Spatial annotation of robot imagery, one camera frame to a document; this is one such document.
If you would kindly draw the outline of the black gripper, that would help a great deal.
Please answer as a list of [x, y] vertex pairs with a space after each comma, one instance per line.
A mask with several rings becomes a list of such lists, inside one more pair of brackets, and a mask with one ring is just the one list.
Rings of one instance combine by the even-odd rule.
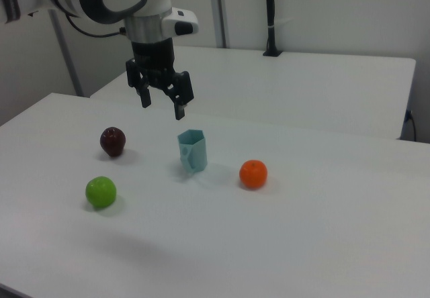
[[173, 39], [156, 43], [132, 42], [134, 59], [126, 62], [128, 86], [135, 88], [143, 108], [151, 105], [149, 86], [162, 91], [172, 100], [175, 119], [185, 117], [185, 107], [194, 99], [187, 71], [175, 72]]

